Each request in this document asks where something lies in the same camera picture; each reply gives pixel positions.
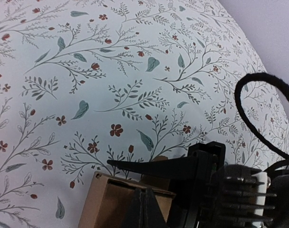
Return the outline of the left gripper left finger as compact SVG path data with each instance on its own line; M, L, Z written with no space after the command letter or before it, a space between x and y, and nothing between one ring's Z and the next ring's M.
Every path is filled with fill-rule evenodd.
M167 228L151 188L136 188L122 221L123 228Z

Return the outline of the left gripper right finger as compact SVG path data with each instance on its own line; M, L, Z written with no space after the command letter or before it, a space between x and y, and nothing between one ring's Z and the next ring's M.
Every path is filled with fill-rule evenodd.
M198 160L169 159L151 162L107 160L107 163L123 171L170 180L190 180L195 177Z

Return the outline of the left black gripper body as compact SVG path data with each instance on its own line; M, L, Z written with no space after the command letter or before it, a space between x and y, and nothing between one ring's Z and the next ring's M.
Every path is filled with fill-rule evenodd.
M289 157L265 170L224 163L225 146L196 144L184 167L184 228L289 228Z

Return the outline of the brown cardboard box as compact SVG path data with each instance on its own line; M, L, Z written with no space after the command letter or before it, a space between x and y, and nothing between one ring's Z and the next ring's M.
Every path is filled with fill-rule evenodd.
M80 228L122 228L122 221L136 188L151 188L167 222L176 194L168 191L168 179L144 175L126 180L96 171L78 223Z

